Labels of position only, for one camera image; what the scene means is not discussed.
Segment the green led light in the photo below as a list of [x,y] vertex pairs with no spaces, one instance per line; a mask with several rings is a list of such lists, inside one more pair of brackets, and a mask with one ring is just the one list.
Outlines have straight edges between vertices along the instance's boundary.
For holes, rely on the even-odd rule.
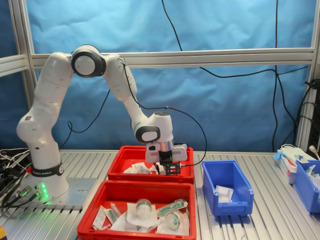
[[49,198],[49,195],[47,194],[46,185],[42,182],[41,183],[42,191],[44,193],[44,197],[41,199],[42,201],[45,201]]

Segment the blue fabric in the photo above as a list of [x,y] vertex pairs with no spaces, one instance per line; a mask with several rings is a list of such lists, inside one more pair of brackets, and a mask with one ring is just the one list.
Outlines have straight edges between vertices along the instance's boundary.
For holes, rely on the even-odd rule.
[[0,1],[0,58],[17,55],[8,1]]
[[[8,1],[0,1],[0,58],[17,54]],[[28,111],[20,72],[0,77],[0,149],[25,147],[16,128]]]
[[285,157],[286,155],[285,155],[283,152],[278,151],[278,152],[273,156],[273,158],[274,158],[275,160],[280,160],[282,156]]
[[[175,25],[184,51],[273,48],[275,0],[169,1],[166,10]],[[282,0],[278,11],[278,47],[310,47],[316,0]],[[33,44],[37,54],[70,53],[91,44],[101,52],[179,51],[161,0],[56,0],[27,1]],[[278,66],[279,73],[303,66]],[[270,66],[208,67],[218,75],[247,74]],[[132,69],[137,98],[146,107],[170,106],[199,121],[210,151],[270,152],[275,120],[272,100],[273,72],[220,79],[199,68]],[[307,70],[280,76],[286,106],[296,116],[305,90]],[[52,130],[61,145],[69,134],[96,117],[108,91],[101,77],[75,76]],[[10,92],[1,91],[2,95]],[[293,129],[284,110],[279,85],[276,95],[279,147]],[[152,111],[144,111],[150,116]],[[169,112],[176,142],[204,150],[202,132],[192,119]],[[66,149],[119,149],[137,145],[130,118],[112,94],[96,122],[84,133],[72,133]]]

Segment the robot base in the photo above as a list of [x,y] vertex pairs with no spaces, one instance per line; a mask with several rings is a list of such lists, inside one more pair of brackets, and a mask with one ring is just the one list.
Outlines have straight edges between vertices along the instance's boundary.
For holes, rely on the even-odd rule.
[[25,204],[25,206],[32,208],[81,210],[88,201],[88,196],[94,188],[97,179],[77,177],[66,177],[65,179],[69,185],[66,193],[49,200],[45,204],[30,202]]

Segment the slotted aluminum table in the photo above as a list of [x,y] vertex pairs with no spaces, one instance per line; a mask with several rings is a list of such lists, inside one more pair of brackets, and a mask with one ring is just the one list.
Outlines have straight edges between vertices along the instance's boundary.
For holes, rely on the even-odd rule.
[[[98,186],[107,180],[116,150],[62,150],[65,174],[97,178],[82,211],[19,207],[0,212],[0,226],[15,240],[75,240],[77,226]],[[194,162],[203,156],[194,153]],[[254,190],[248,217],[214,217],[202,190],[203,170],[195,166],[197,239],[199,240],[320,240],[320,214],[309,214],[294,187],[278,168],[272,153],[208,152],[205,160],[236,160]]]

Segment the metal workbench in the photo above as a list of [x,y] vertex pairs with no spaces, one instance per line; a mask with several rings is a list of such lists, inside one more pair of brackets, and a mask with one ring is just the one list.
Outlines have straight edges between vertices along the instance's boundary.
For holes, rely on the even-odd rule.
[[[62,150],[65,174],[97,178],[84,209],[19,207],[0,212],[0,226],[8,239],[75,240],[77,226],[99,184],[108,179],[108,169],[117,151]],[[196,163],[202,152],[194,153]],[[236,160],[254,190],[253,213],[248,217],[214,217],[202,190],[203,170],[197,165],[195,192],[197,239],[199,240],[320,240],[320,214],[309,214],[294,187],[277,167],[271,153],[209,152],[205,160]]]

